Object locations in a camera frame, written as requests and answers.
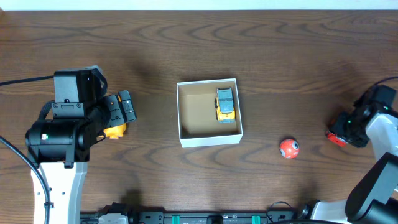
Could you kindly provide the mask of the red toy car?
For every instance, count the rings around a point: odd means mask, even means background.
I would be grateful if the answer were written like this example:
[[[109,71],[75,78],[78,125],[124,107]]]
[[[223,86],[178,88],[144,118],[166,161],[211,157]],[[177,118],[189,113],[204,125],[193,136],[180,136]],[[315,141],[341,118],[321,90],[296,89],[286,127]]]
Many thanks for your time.
[[[330,131],[327,131],[325,133],[325,136],[327,137],[327,139],[331,142],[333,142],[334,144],[338,145],[339,147],[343,147],[346,145],[346,141],[340,137],[338,137],[336,134],[331,133]]]

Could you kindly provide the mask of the yellow grey dump truck toy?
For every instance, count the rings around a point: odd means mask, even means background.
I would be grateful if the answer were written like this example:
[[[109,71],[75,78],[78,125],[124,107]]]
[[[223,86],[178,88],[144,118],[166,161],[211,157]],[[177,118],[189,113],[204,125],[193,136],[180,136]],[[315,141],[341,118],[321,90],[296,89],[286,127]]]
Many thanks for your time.
[[[236,110],[234,107],[232,88],[218,88],[215,98],[216,119],[219,123],[234,123]]]

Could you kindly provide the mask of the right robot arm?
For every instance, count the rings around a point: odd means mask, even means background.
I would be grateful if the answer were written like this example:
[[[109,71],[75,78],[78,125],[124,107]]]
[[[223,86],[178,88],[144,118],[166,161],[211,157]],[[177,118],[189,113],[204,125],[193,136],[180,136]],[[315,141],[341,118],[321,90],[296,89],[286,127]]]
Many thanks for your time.
[[[306,204],[299,219],[314,223],[397,223],[397,111],[392,109],[396,90],[370,87],[328,127],[327,138],[340,146],[373,148],[374,165],[346,200]]]

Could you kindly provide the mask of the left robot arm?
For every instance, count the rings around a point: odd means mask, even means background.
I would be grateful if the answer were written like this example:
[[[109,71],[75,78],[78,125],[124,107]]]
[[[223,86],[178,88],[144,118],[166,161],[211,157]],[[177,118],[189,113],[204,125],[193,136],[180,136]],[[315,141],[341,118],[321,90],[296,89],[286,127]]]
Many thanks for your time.
[[[57,70],[53,80],[55,99],[25,135],[34,166],[34,223],[79,223],[91,146],[123,137],[136,113],[127,90],[107,95],[98,66]]]

